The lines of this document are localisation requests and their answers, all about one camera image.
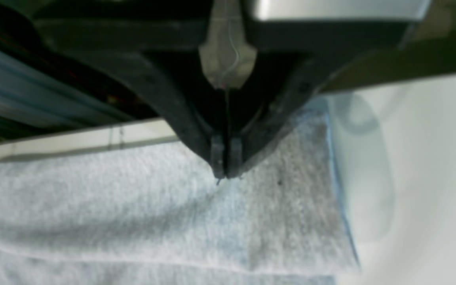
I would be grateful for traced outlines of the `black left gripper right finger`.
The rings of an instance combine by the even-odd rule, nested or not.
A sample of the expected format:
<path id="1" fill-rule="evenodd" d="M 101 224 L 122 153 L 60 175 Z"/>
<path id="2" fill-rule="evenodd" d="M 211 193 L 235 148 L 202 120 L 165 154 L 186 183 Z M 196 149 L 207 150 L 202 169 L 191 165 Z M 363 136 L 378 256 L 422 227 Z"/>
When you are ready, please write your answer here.
<path id="1" fill-rule="evenodd" d="M 252 168 L 289 117 L 336 73 L 372 51 L 400 47 L 413 27 L 405 20 L 245 20 L 257 55 L 228 104 L 227 177 Z"/>

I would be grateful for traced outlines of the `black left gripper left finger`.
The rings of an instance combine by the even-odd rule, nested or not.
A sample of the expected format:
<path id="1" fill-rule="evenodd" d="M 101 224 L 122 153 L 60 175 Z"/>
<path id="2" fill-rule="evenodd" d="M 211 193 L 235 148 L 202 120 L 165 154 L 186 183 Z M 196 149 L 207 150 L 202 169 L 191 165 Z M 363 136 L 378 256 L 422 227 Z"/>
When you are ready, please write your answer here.
<path id="1" fill-rule="evenodd" d="M 226 177 L 223 100 L 205 78 L 198 48 L 209 20 L 42 18 L 53 51 L 110 76 L 155 110 L 179 139 Z"/>

